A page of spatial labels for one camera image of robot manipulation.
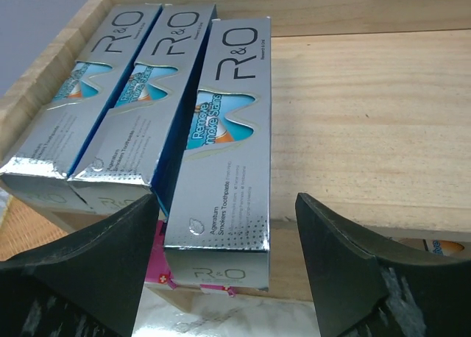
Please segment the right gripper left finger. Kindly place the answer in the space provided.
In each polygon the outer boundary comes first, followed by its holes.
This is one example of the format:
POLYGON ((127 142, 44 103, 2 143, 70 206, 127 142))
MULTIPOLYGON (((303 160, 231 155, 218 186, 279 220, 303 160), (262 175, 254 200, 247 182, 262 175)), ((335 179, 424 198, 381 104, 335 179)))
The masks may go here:
POLYGON ((158 214, 146 195, 1 262, 1 335, 131 336, 158 214))

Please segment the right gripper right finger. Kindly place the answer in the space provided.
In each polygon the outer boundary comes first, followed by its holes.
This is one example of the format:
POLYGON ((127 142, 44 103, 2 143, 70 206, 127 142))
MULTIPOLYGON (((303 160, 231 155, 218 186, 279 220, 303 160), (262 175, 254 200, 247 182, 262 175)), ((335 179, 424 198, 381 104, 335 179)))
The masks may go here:
POLYGON ((307 193, 297 227, 322 336, 468 336, 470 262, 411 248, 307 193))

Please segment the blue green toothpaste box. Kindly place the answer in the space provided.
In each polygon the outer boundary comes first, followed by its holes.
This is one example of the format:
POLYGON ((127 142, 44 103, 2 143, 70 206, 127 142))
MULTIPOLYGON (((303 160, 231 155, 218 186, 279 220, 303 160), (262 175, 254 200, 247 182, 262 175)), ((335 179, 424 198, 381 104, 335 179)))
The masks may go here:
POLYGON ((36 207, 90 211, 68 179, 116 103, 161 10, 150 3, 112 8, 2 163, 1 181, 13 196, 36 207))

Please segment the metallic blue toothpaste box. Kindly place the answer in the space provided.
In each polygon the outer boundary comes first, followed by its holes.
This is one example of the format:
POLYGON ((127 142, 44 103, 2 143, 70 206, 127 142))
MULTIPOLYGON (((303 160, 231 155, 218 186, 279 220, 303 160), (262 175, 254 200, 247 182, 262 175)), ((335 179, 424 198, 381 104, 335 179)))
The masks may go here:
POLYGON ((163 251, 179 285, 269 287, 270 18, 216 20, 163 251))
POLYGON ((216 16, 215 4, 163 8, 68 179, 94 213, 110 215, 147 194, 169 211, 216 16))

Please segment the wooden two-tier shelf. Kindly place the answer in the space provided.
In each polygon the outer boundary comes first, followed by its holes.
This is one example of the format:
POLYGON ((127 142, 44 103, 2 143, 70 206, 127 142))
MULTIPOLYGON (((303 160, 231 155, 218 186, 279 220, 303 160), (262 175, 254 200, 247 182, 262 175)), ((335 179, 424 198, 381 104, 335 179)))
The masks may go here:
POLYGON ((470 239, 470 0, 88 0, 1 99, 1 153, 115 4, 272 20, 272 254, 263 299, 308 301, 307 192, 383 235, 470 239))

